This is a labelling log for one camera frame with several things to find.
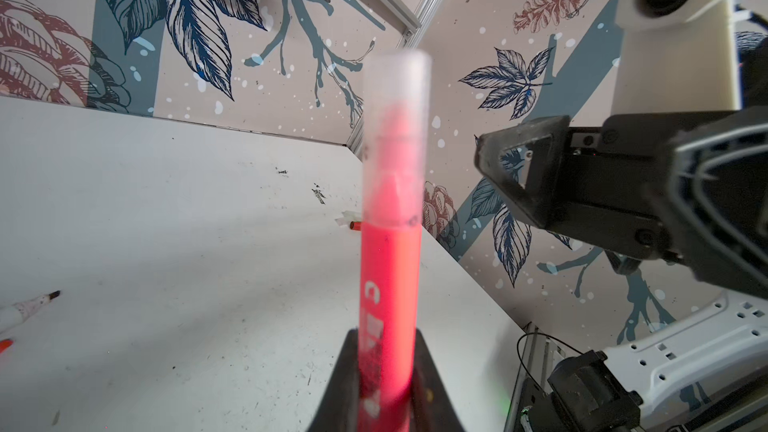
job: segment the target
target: red marker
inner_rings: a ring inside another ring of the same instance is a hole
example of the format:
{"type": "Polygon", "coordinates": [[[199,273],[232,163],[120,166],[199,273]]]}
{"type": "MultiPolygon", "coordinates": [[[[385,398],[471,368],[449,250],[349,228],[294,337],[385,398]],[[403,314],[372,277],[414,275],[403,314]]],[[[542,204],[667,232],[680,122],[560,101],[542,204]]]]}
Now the red marker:
{"type": "Polygon", "coordinates": [[[431,62],[418,50],[366,62],[358,332],[365,432],[408,431],[431,62]]]}

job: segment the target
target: cable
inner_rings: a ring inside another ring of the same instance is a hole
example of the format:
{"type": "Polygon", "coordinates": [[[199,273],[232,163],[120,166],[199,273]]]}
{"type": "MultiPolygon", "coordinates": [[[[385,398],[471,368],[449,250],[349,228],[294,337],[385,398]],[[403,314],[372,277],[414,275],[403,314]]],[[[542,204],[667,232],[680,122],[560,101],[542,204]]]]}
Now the cable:
{"type": "MultiPolygon", "coordinates": [[[[744,10],[744,8],[741,5],[736,5],[736,10],[744,10]]],[[[763,27],[764,30],[768,30],[768,20],[766,20],[765,17],[755,13],[753,10],[750,10],[749,12],[750,12],[750,18],[747,19],[749,22],[763,27]]]]}
{"type": "Polygon", "coordinates": [[[520,341],[521,341],[521,340],[523,340],[524,338],[526,338],[526,337],[527,337],[527,336],[529,336],[529,335],[543,335],[543,336],[545,336],[546,338],[550,338],[550,339],[552,339],[553,341],[558,341],[558,342],[560,342],[562,345],[564,345],[565,347],[567,347],[567,348],[571,349],[573,352],[576,352],[576,353],[577,353],[577,354],[579,354],[579,355],[581,355],[581,354],[582,354],[582,352],[581,352],[580,350],[576,349],[575,347],[572,347],[572,346],[571,346],[571,345],[569,345],[569,344],[566,344],[565,342],[561,341],[559,338],[556,338],[556,337],[552,337],[550,334],[545,334],[545,333],[543,333],[543,332],[526,332],[526,333],[524,333],[523,335],[521,335],[521,336],[520,336],[520,338],[518,339],[518,342],[517,342],[517,344],[514,346],[514,348],[515,348],[515,350],[518,352],[518,359],[520,360],[520,365],[521,365],[521,367],[523,367],[523,369],[525,370],[525,373],[526,373],[526,374],[528,374],[528,376],[529,376],[529,377],[530,377],[530,378],[533,380],[533,382],[534,382],[534,383],[536,383],[536,386],[537,386],[538,388],[540,388],[540,389],[542,388],[542,386],[541,386],[541,385],[540,385],[540,383],[539,383],[539,382],[538,382],[538,381],[537,381],[537,380],[536,380],[536,379],[533,377],[533,375],[532,375],[532,374],[531,374],[531,372],[528,370],[528,368],[527,368],[527,367],[525,367],[525,364],[523,363],[523,357],[520,355],[520,341]]]}

